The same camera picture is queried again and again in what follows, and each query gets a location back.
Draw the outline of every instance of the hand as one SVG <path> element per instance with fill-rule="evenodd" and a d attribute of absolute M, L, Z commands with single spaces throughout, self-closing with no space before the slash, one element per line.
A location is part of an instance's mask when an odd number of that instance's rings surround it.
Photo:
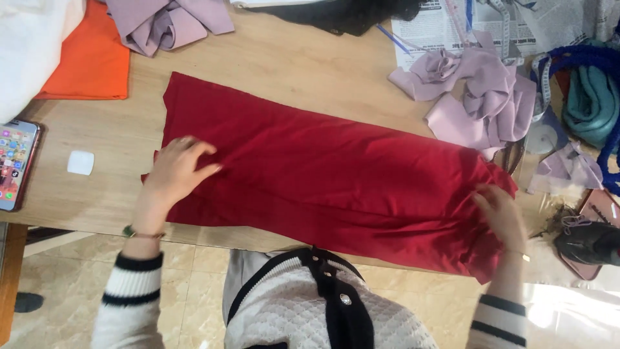
<path fill-rule="evenodd" d="M 478 184 L 472 199 L 480 208 L 491 231 L 508 251 L 525 254 L 527 232 L 515 200 L 498 186 Z"/>
<path fill-rule="evenodd" d="M 173 139 L 160 150 L 138 196 L 133 229 L 145 234 L 161 232 L 172 206 L 222 168 L 220 164 L 211 164 L 196 170 L 201 155 L 216 151 L 211 144 L 191 136 Z"/>

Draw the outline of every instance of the blue yarn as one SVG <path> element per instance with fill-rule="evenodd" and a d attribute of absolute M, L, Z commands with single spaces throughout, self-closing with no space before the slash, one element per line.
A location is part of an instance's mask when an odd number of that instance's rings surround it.
<path fill-rule="evenodd" d="M 576 66 L 595 66 L 603 71 L 620 86 L 620 52 L 608 47 L 595 47 L 591 45 L 575 45 L 558 47 L 549 52 L 551 58 L 558 58 L 551 63 L 549 77 L 557 73 L 558 70 Z M 549 58 L 543 58 L 540 62 L 540 69 L 544 67 Z M 534 71 L 530 73 L 532 81 L 538 84 L 538 79 Z M 620 173 L 609 173 L 609 156 L 620 143 L 620 117 L 607 137 L 605 146 L 596 159 L 596 163 L 603 172 L 603 186 L 615 195 L 620 196 Z M 616 163 L 620 166 L 620 156 L 616 158 Z"/>

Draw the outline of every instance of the striped sleeve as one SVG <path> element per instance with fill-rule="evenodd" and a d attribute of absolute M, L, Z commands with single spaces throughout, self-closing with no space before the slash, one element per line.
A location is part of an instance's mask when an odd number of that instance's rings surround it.
<path fill-rule="evenodd" d="M 163 260 L 163 253 L 152 260 L 118 254 L 95 319 L 91 348 L 164 348 L 157 332 Z"/>
<path fill-rule="evenodd" d="M 525 306 L 483 294 L 469 331 L 467 349 L 527 347 Z"/>

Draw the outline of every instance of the phone screen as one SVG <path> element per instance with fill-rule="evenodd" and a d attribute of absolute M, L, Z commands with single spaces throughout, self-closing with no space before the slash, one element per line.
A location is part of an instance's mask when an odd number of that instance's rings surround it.
<path fill-rule="evenodd" d="M 0 201 L 15 201 L 35 134 L 0 125 Z"/>

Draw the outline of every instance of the woman's left hand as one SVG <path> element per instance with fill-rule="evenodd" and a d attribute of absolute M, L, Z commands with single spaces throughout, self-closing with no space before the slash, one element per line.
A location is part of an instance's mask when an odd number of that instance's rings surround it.
<path fill-rule="evenodd" d="M 172 206 L 222 168 L 215 163 L 196 170 L 201 155 L 216 151 L 211 144 L 191 136 L 173 139 L 160 150 L 138 196 L 133 229 L 144 234 L 161 232 Z"/>

